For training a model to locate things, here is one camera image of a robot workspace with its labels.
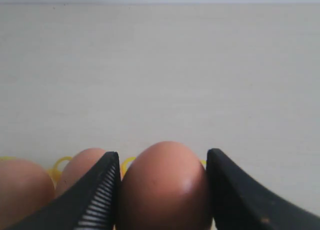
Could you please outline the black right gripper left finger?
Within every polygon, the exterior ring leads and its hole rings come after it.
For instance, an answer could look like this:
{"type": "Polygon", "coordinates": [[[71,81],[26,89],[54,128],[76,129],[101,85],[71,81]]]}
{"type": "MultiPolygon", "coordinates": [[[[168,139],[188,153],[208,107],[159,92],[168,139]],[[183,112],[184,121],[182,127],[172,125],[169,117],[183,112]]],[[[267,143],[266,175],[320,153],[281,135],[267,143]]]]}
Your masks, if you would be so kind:
{"type": "Polygon", "coordinates": [[[119,155],[107,152],[62,195],[9,228],[113,229],[120,182],[119,155]]]}

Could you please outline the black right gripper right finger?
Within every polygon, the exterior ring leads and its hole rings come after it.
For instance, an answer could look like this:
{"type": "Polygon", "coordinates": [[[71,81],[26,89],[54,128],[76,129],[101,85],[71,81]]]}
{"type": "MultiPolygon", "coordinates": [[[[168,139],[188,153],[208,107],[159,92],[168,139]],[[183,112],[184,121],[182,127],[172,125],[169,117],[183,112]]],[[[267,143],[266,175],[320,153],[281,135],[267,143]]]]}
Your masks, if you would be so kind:
{"type": "Polygon", "coordinates": [[[319,229],[319,216],[268,190],[220,149],[207,152],[206,172],[217,229],[319,229]]]}

